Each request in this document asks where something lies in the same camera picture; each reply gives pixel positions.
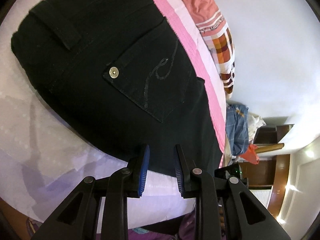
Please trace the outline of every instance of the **back pocket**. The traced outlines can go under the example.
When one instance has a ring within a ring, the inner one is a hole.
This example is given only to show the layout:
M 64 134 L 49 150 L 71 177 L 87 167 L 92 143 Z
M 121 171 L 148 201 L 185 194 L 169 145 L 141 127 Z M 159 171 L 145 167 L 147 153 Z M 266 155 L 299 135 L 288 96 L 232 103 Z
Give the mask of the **back pocket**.
M 108 64 L 103 78 L 159 122 L 184 101 L 188 55 L 164 19 Z

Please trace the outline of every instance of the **blue plaid cloth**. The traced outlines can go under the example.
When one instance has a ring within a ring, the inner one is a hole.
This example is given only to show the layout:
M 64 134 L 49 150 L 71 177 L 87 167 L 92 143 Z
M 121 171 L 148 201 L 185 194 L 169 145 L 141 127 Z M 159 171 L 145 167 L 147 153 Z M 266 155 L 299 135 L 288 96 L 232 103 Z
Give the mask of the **blue plaid cloth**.
M 226 133 L 233 156 L 245 153 L 249 147 L 248 108 L 235 104 L 227 108 Z

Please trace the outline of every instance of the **bed sheet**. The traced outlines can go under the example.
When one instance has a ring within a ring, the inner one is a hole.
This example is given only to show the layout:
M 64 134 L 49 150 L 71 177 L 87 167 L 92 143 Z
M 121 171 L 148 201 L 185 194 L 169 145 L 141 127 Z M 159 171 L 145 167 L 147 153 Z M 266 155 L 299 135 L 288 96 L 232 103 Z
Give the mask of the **bed sheet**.
M 0 26 L 0 197 L 43 222 L 85 176 L 110 176 L 127 163 L 76 135 L 39 97 L 11 52 L 13 32 L 39 1 L 17 0 Z M 181 0 L 154 1 L 184 45 L 196 74 L 206 80 L 212 122 L 223 151 L 225 94 L 211 55 Z M 142 198 L 128 199 L 128 227 L 186 214 L 194 203 L 181 198 L 176 178 L 148 171 Z

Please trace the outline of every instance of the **black pants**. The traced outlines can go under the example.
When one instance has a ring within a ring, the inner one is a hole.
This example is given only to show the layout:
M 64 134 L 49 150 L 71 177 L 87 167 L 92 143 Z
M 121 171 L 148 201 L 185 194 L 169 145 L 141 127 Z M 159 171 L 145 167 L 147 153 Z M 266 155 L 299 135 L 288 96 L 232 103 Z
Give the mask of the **black pants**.
M 12 37 L 43 99 L 101 151 L 175 175 L 173 147 L 213 174 L 221 151 L 204 80 L 153 0 L 45 0 Z

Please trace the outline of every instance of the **light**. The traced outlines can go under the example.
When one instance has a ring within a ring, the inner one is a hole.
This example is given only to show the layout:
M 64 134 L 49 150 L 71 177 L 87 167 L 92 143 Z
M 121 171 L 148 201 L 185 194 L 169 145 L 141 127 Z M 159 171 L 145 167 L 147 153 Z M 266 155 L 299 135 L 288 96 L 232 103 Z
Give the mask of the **light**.
M 315 156 L 315 153 L 313 151 L 306 151 L 306 155 L 309 157 L 309 158 L 313 158 Z
M 282 225 L 285 224 L 285 221 L 281 217 L 277 216 L 277 221 Z
M 287 186 L 285 186 L 286 189 L 292 189 L 294 191 L 298 191 L 297 188 L 294 186 L 294 185 L 290 185 L 290 184 L 287 184 Z

